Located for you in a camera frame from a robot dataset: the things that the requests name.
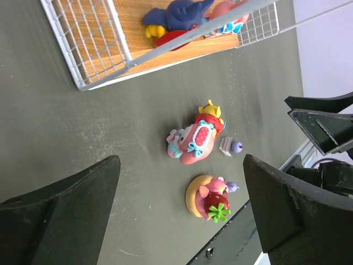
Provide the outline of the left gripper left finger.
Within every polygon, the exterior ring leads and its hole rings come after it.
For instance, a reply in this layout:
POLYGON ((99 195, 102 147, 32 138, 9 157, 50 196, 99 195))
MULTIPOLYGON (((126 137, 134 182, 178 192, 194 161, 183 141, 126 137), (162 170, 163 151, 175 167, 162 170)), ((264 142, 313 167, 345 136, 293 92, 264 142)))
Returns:
POLYGON ((1 264, 97 264, 120 176, 117 155, 1 203, 1 264))

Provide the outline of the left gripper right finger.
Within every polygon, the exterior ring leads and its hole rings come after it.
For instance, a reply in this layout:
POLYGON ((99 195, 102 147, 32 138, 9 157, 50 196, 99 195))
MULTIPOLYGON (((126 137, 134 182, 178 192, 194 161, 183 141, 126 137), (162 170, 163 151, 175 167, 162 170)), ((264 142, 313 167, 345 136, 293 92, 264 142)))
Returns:
POLYGON ((352 263, 352 198, 250 154, 243 169, 261 246, 271 264, 352 263))

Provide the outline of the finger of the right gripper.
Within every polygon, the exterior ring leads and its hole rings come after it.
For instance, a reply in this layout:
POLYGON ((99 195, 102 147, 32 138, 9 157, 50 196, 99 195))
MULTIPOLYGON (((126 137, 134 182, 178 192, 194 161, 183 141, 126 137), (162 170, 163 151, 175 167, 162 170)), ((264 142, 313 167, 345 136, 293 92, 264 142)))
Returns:
POLYGON ((352 105, 352 92, 332 98, 307 98, 289 96, 285 99, 285 103, 291 109, 339 113, 340 111, 352 105))
POLYGON ((352 156, 352 115, 292 109, 288 115, 322 155, 352 156))

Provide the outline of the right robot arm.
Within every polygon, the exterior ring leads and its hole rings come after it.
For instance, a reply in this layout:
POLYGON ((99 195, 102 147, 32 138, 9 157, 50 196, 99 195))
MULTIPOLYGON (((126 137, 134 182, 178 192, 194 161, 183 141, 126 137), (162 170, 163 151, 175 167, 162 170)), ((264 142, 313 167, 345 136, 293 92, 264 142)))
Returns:
MULTIPOLYGON (((352 106, 352 93, 332 98, 289 96, 288 115, 322 155, 347 153, 352 158, 352 114, 342 111, 352 106)), ((352 198, 352 165, 333 160, 318 162, 318 168, 291 164, 291 176, 319 188, 352 198)))

